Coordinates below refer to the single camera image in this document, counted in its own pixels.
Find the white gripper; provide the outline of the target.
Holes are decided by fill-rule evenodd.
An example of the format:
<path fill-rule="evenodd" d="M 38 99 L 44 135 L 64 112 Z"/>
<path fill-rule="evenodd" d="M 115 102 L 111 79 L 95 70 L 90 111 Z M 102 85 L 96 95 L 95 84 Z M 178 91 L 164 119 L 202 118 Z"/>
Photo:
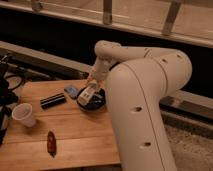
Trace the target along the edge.
<path fill-rule="evenodd" d="M 95 80 L 97 82 L 96 91 L 99 91 L 102 88 L 101 81 L 107 77 L 109 69 L 114 64 L 115 61 L 113 59 L 102 59 L 97 57 L 85 85 L 88 86 L 91 81 Z"/>

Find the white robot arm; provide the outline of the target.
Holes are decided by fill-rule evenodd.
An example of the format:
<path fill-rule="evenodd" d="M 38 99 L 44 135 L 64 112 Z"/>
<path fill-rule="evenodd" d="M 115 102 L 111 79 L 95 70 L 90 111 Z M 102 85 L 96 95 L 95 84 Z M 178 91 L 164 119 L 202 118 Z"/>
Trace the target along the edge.
<path fill-rule="evenodd" d="M 90 77 L 105 82 L 106 104 L 123 171 L 177 171 L 159 102 L 192 75 L 182 51 L 101 40 Z"/>

